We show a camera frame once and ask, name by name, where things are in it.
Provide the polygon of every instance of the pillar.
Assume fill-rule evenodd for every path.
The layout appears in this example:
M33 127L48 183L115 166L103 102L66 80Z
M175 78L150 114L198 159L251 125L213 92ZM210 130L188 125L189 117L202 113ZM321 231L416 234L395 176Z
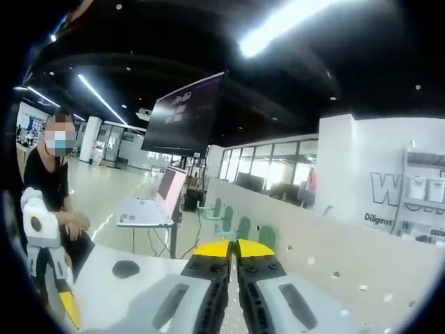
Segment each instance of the pillar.
M102 120L100 118L93 116L88 118L85 134L83 135L82 139L81 155L79 160L89 162L101 124Z

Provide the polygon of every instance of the black shirt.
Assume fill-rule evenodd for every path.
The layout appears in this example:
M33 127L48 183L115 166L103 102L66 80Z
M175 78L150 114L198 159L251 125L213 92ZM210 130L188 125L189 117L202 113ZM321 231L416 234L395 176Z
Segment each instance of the black shirt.
M43 164L37 148L29 152L24 173L25 189L29 186L40 190L47 209L51 212L59 212L63 208L63 200L68 193L68 164L57 166L50 173Z

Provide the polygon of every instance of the laptop screen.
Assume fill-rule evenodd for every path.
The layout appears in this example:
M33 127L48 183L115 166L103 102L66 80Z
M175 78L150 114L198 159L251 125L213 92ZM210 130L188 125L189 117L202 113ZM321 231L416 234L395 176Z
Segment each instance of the laptop screen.
M185 181L186 171L182 169L167 167L164 172L155 201L168 220L172 218Z

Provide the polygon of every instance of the laptop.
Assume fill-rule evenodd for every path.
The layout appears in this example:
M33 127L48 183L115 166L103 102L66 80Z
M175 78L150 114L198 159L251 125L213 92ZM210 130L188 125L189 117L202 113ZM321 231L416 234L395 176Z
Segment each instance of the laptop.
M118 226L150 227L172 225L181 190L186 180L185 170L168 166L154 199L133 198L118 209Z

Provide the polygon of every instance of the ceiling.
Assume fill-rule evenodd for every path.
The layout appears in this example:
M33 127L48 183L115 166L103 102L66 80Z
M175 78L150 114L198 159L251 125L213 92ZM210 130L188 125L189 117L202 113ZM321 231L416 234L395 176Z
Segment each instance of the ceiling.
M440 10L425 1L343 1L253 58L238 42L282 0L86 0L40 52L32 86L76 114L130 125L157 98L227 70L211 143L311 134L320 117L444 117ZM43 106L25 92L25 102Z

